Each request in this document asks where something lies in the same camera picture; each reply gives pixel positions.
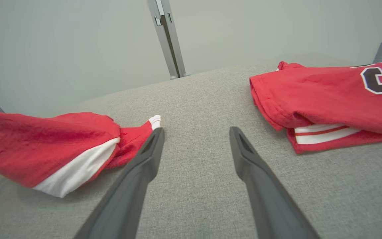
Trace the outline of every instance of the white panel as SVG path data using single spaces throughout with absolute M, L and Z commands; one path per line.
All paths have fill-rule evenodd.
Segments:
M 146 0 L 0 0 L 0 107 L 48 115 L 169 80 Z
M 372 63 L 378 0 L 170 0 L 185 68 L 195 74 L 282 55 L 323 53 Z

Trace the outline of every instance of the red jersey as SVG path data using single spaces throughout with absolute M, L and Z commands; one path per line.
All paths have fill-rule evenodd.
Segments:
M 382 62 L 308 68 L 280 62 L 250 77 L 254 103 L 296 153 L 382 142 Z

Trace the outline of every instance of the red stripe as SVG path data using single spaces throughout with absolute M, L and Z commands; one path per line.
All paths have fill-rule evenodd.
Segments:
M 328 130 L 323 130 L 323 131 L 318 131 L 318 132 L 306 132 L 306 133 L 295 133 L 296 136 L 306 136 L 306 135 L 318 135 L 318 134 L 323 134 L 323 133 L 331 133 L 340 129 L 348 128 L 348 126 L 341 126 L 337 128 L 332 128 Z

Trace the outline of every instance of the folded clothing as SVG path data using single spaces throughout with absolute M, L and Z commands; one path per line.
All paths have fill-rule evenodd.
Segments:
M 160 115 L 141 127 L 120 127 L 90 112 L 54 118 L 0 113 L 0 174 L 64 197 L 103 169 L 132 160 L 157 127 Z
M 382 142 L 382 62 L 308 68 L 280 62 L 250 77 L 255 105 L 296 153 Z

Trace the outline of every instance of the white trim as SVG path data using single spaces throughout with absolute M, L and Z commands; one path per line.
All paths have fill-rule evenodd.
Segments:
M 361 131 L 356 128 L 344 128 L 337 131 L 316 134 L 316 135 L 304 135 L 304 136 L 296 136 L 296 142 L 300 145 L 309 145 L 309 144 L 319 144 L 323 142 L 328 142 L 335 139 L 340 139 L 351 134 L 357 133 Z
M 296 133 L 312 133 L 342 127 L 344 124 L 312 124 L 306 127 L 294 128 Z
M 79 154 L 33 189 L 64 197 L 86 183 L 110 158 L 120 138 L 111 139 Z
M 152 128 L 153 130 L 155 130 L 155 129 L 157 129 L 158 127 L 160 127 L 161 116 L 160 116 L 160 115 L 154 115 L 154 116 L 151 117 L 148 121 L 150 121 L 151 128 Z

